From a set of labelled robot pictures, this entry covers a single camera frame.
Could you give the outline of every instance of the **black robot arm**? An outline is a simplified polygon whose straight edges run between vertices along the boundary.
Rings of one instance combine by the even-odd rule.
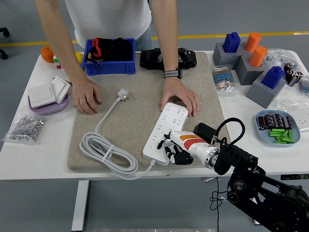
[[[199,124],[194,132],[210,143],[214,131],[205,124]],[[267,177],[257,162],[257,157],[235,145],[228,145],[224,138],[220,152],[213,155],[208,164],[219,175],[234,167],[228,182],[228,200],[270,231],[309,231],[309,197],[302,186],[286,185]],[[262,187],[263,183],[275,187],[276,191]]]

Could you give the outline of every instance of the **jeans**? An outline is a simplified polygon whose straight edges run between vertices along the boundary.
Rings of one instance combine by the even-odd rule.
[[[152,49],[152,35],[150,27],[135,41],[135,51]]]

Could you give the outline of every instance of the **power strip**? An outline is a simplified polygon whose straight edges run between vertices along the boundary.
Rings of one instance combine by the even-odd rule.
[[[162,166],[168,165],[169,158],[164,147],[170,145],[170,142],[164,142],[161,149],[157,149],[158,144],[164,139],[164,134],[170,131],[181,131],[187,117],[188,110],[185,107],[168,102],[143,149],[144,158],[155,160]]]

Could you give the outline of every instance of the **orange fruit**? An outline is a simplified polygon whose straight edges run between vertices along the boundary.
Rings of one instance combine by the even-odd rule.
[[[45,60],[46,62],[54,63],[54,59],[53,59],[54,52],[52,51],[52,48],[49,45],[42,48],[41,55],[42,55],[43,60]]]

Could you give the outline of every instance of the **white table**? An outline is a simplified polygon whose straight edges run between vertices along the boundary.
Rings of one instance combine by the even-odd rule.
[[[212,52],[206,52],[212,62]],[[39,56],[29,79],[27,88],[21,99],[17,112],[28,108],[28,91],[30,87],[45,84],[55,75],[65,76],[54,66],[45,62]],[[237,85],[238,94],[219,95],[224,118],[237,117],[246,126],[244,137],[236,143],[237,146],[259,158],[259,166],[267,174],[301,174],[309,173],[309,132],[302,132],[297,144],[286,148],[270,147],[258,137],[254,119],[257,112],[264,110],[245,94],[250,86]],[[295,93],[295,87],[285,86],[269,109],[276,107],[277,100],[302,100]],[[99,180],[114,179],[112,173],[75,173],[67,167],[67,155],[70,144],[75,109],[70,102],[69,106],[49,118],[43,128],[38,144],[23,145],[5,142],[0,153],[0,180],[30,180],[30,179],[76,179]],[[228,123],[231,140],[240,134],[238,123]],[[232,168],[226,175],[231,175]],[[199,177],[217,176],[213,170],[207,168],[183,168],[179,170],[150,171],[144,178],[171,178],[171,177]]]

